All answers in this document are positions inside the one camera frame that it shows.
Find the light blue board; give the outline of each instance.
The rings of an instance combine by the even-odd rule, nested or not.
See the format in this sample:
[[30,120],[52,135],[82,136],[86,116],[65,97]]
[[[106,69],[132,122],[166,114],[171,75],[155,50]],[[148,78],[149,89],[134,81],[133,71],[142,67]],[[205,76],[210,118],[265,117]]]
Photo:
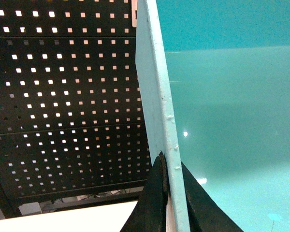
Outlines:
[[245,232],[290,232],[290,0],[157,3],[182,161]]
[[189,232],[169,76],[155,0],[138,1],[136,68],[152,162],[166,157],[177,232]]

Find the square hole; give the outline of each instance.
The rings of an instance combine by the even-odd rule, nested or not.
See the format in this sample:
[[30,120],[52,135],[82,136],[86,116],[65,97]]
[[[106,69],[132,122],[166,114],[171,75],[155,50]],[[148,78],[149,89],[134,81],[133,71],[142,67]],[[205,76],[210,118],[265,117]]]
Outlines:
[[18,17],[22,16],[21,11],[15,11],[15,13],[16,13],[16,16]]
[[4,11],[0,10],[0,16],[4,16]]

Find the turquoise surface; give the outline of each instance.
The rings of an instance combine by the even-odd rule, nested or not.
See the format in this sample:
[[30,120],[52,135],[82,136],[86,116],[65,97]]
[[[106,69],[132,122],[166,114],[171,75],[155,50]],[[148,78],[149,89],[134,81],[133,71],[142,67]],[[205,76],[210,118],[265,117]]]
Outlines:
[[244,231],[290,232],[290,0],[157,4],[182,161]]

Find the perforated metal panel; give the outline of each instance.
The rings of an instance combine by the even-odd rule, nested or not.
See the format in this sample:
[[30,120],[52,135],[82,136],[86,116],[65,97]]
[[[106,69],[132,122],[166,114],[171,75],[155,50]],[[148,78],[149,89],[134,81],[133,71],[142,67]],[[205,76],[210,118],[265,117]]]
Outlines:
[[135,36],[130,0],[0,1],[0,36]]
[[9,199],[146,179],[130,5],[0,1],[0,183]]

